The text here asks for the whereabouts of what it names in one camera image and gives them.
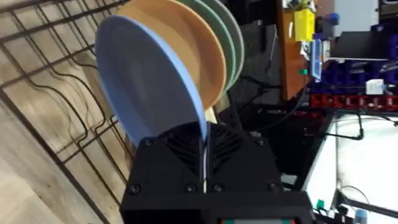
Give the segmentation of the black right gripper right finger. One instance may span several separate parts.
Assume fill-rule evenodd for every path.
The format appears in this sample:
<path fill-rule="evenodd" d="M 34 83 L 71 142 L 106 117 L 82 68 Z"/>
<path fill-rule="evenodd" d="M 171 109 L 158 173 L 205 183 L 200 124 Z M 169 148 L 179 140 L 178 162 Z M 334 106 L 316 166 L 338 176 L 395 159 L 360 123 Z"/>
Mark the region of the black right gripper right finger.
<path fill-rule="evenodd" d="M 269 142 L 229 126 L 209 128 L 207 190 L 211 193 L 281 192 L 282 182 Z"/>

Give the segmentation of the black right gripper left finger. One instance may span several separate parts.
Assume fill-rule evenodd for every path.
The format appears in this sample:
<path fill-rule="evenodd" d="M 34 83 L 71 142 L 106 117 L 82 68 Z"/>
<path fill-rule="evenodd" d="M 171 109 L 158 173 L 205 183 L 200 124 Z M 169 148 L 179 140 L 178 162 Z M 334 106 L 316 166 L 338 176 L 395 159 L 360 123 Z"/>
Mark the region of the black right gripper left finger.
<path fill-rule="evenodd" d="M 204 146 L 197 122 L 178 125 L 156 136 L 143 138 L 139 142 L 126 193 L 202 192 Z"/>

